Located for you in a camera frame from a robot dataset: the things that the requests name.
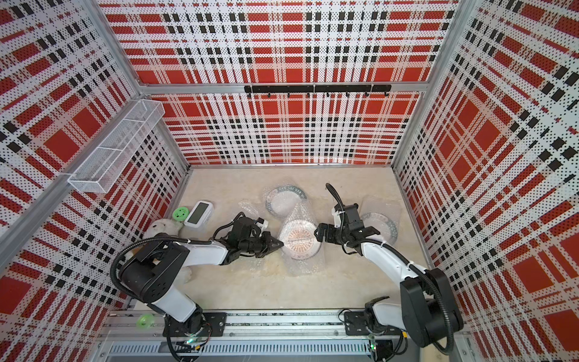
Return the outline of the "orange pattern dinner plate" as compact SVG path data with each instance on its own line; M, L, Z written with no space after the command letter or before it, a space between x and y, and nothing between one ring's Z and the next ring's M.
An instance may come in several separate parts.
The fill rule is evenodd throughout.
M292 220L282 227L278 239L283 242L285 255L295 260L305 260L315 256L321 243L315 238L315 224L307 220Z

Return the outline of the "bubble wrap of orange plate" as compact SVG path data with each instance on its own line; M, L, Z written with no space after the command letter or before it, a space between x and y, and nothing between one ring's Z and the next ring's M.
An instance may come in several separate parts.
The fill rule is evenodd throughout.
M313 275L326 268L322 244L316 239L318 224L310 202L298 202L283 221L278 239L282 259L292 276Z

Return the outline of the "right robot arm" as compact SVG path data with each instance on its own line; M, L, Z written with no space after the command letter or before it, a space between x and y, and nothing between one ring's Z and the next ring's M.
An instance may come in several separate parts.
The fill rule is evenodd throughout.
M455 333L464 328L464 321L446 274L414 263L381 240L378 229L364 225L358 205L339 202L333 208L333 217L333 225L319 224L317 241L339 245L344 251L350 249L349 255L356 253L368 259L398 285L398 305L388 303L387 297L366 303L366 329L380 334L394 327L419 347L433 345L444 355L452 354Z

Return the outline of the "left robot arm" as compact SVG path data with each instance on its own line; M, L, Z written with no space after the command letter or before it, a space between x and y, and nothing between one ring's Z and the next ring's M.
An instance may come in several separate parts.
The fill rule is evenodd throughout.
M185 335L209 327L203 309L176 286L179 273L196 265L229 265L241 257L262 259L283 248L267 230L268 222L240 212L207 241L159 232L125 247L113 259L110 278L115 288L164 315L165 336L176 326Z

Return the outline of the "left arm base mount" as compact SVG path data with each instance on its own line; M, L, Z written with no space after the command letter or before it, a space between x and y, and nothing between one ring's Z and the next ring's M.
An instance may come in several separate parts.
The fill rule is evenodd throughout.
M170 338L201 336L220 337L223 336L226 326L227 314L225 312L203 312L194 313L184 322L179 322L173 317L169 317L162 333L163 337Z

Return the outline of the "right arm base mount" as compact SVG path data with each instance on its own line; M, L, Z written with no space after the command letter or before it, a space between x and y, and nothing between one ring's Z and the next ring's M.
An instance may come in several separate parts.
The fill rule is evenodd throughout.
M346 309L339 319L344 324L347 336L398 336L404 329L400 319L390 324L381 324L377 318L364 311Z

